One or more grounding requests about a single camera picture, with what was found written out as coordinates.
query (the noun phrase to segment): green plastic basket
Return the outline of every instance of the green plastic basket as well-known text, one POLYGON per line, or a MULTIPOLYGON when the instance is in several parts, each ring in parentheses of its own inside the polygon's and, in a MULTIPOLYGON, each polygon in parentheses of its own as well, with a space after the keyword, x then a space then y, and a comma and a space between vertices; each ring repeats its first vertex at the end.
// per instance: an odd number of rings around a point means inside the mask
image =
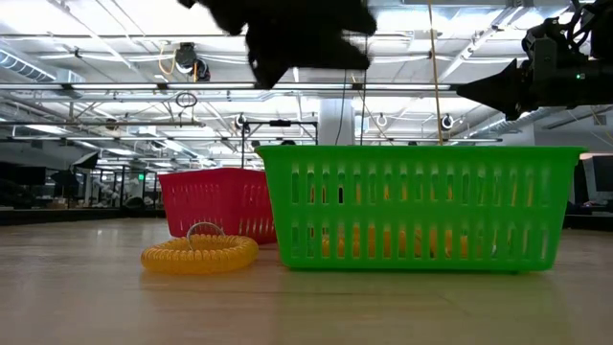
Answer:
POLYGON ((581 148, 260 147, 289 267, 545 270, 581 148))

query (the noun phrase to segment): red plastic basket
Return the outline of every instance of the red plastic basket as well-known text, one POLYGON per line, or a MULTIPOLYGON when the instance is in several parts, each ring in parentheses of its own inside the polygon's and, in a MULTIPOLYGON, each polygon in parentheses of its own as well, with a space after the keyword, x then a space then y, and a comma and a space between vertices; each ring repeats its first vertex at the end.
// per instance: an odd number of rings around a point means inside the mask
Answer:
POLYGON ((170 234, 185 237, 206 221, 226 235, 257 243, 277 241, 266 175, 243 169, 215 169, 160 175, 170 234))

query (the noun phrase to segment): coiled wrist keychain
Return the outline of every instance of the coiled wrist keychain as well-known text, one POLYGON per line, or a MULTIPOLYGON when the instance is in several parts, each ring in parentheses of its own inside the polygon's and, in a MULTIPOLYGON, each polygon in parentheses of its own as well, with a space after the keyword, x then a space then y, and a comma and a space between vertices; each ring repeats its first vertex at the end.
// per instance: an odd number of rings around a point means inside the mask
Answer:
POLYGON ((258 244, 243 236, 225 236, 210 222, 194 224, 184 238, 153 245, 143 251, 141 264, 147 270, 168 274, 213 274, 229 272, 253 263, 258 244), (192 235, 198 226, 208 225, 220 235, 192 235))

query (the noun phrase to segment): plastic basket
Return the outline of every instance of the plastic basket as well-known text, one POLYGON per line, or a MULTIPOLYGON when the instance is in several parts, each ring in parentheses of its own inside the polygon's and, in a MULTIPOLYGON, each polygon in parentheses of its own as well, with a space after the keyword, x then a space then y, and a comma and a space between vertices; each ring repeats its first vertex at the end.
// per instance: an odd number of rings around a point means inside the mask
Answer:
POLYGON ((264 172, 215 169, 160 175, 170 234, 185 237, 191 226, 211 222, 225 235, 275 242, 264 172))
POLYGON ((581 148, 261 147, 282 261, 544 270, 581 148))

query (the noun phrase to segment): floor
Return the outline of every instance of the floor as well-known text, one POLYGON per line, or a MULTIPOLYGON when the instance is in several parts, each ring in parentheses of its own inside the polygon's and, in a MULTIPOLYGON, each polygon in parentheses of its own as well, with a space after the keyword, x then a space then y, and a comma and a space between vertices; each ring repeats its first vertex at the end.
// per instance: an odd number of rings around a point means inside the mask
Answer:
POLYGON ((149 274, 164 220, 0 227, 0 344, 611 344, 613 234, 568 230, 541 274, 149 274))

